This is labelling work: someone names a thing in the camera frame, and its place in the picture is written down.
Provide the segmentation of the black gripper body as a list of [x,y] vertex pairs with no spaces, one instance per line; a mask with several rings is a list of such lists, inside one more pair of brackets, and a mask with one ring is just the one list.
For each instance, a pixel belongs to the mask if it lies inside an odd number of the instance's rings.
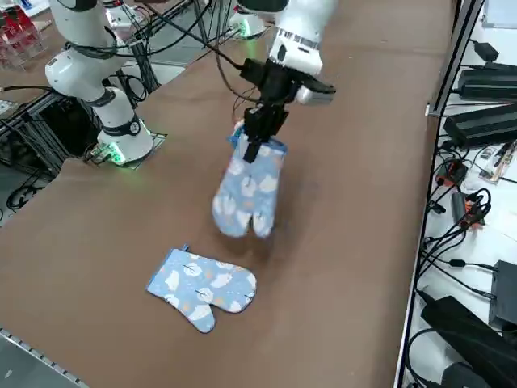
[[306,78],[299,70],[280,65],[270,59],[245,59],[241,78],[253,84],[259,92],[255,104],[283,105],[291,103]]

